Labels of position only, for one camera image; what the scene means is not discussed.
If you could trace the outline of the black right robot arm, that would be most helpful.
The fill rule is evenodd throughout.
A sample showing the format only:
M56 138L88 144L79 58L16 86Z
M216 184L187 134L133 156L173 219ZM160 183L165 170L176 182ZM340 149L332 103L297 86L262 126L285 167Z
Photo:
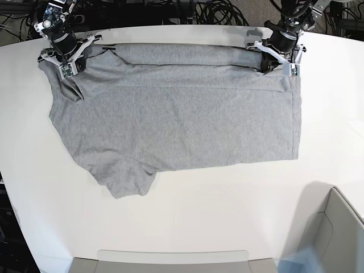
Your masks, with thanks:
M35 31L48 39L59 62L66 64L77 47L77 38L69 20L80 1L47 1L41 18L34 21Z

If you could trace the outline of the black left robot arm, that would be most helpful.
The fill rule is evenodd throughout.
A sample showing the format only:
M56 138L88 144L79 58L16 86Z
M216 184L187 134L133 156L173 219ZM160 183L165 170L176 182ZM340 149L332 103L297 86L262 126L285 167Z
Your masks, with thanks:
M305 31L315 27L330 1L281 1L280 5L271 1L271 4L279 12L280 20L277 24L265 21L265 28L272 34L254 43L262 52L260 69L270 73L281 66L284 75L299 76L301 56L305 52L299 39Z

